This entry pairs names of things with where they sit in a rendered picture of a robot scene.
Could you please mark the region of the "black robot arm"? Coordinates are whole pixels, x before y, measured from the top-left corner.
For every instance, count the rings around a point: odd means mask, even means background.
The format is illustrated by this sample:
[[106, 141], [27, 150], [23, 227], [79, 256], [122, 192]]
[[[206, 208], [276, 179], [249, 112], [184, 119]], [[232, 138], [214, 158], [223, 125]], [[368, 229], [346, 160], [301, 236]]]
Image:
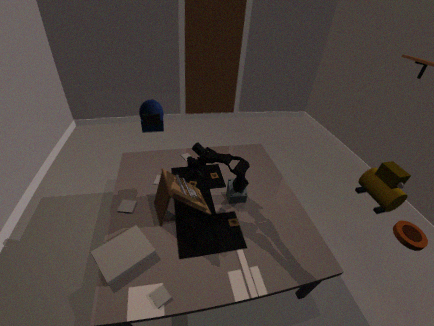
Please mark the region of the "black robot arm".
[[[229, 167], [229, 170], [236, 175], [235, 180], [233, 181], [233, 188], [235, 192], [239, 192], [242, 194], [242, 192], [245, 190], [249, 182], [245, 178], [245, 173], [250, 167], [249, 163], [244, 160], [241, 157], [238, 156], [232, 156], [231, 154], [220, 154], [216, 151], [210, 149], [210, 148], [204, 148], [202, 145], [200, 145], [198, 142], [192, 147], [192, 150], [199, 155], [199, 157], [205, 162], [205, 163], [224, 163]], [[210, 151], [209, 151], [210, 150]], [[208, 152], [209, 151], [209, 152]], [[239, 163], [236, 165], [236, 167], [232, 170], [229, 163], [232, 160], [240, 160]], [[194, 167], [196, 169], [200, 162], [198, 163], [195, 158], [189, 157], [187, 160], [187, 164], [191, 167]]]

